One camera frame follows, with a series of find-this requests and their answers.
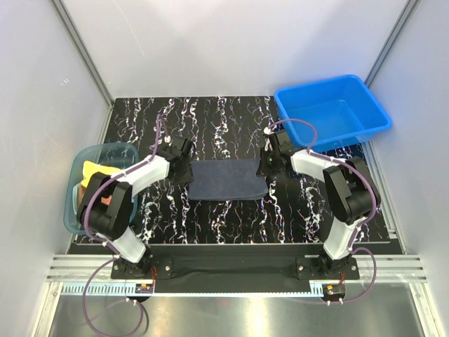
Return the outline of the yellow towel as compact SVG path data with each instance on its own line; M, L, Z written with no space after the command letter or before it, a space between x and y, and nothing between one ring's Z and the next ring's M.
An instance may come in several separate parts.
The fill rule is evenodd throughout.
M88 187L89 181L95 173L103 173L107 176L113 176L120 172L122 172L122 169L117 167L100 165L92 161L85 161L82 169L83 180L81 181L81 186Z

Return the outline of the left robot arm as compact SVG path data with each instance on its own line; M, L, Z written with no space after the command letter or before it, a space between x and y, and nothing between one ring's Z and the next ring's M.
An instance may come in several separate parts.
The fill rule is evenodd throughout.
M114 255L127 262L127 270L137 278L152 268L149 249L130 228L134 198L144 189L168 179L173 184L193 181L193 142L175 137L157 145L138 163L114 174L95 172L78 206L76 217L86 234L109 246Z

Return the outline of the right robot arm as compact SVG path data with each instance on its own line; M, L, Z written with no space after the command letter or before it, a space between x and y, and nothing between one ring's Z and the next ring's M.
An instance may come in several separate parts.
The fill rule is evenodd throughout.
M335 159L305 147L295 147L284 130L264 130L258 174L281 172L304 174L325 184L333 222L323 248L312 267L324 277L334 278L349 263L355 238L374 217L380 196L364 160Z

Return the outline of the dark grey-blue towel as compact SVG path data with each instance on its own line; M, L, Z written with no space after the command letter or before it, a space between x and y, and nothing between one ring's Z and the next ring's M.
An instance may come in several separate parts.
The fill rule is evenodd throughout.
M257 174L258 159L201 160L192 162L193 181L188 198L197 201L257 201L268 193Z

